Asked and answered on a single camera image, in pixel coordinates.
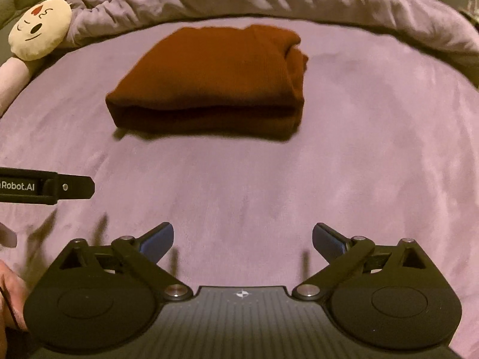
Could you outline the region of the person's left hand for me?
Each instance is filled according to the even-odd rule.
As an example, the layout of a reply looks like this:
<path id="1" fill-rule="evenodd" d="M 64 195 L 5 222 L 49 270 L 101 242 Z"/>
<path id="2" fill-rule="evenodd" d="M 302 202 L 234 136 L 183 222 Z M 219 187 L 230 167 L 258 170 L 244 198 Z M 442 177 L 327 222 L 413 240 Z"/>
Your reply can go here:
<path id="1" fill-rule="evenodd" d="M 24 320 L 24 304 L 28 297 L 25 281 L 1 261 L 1 326 L 17 331 L 28 328 Z"/>

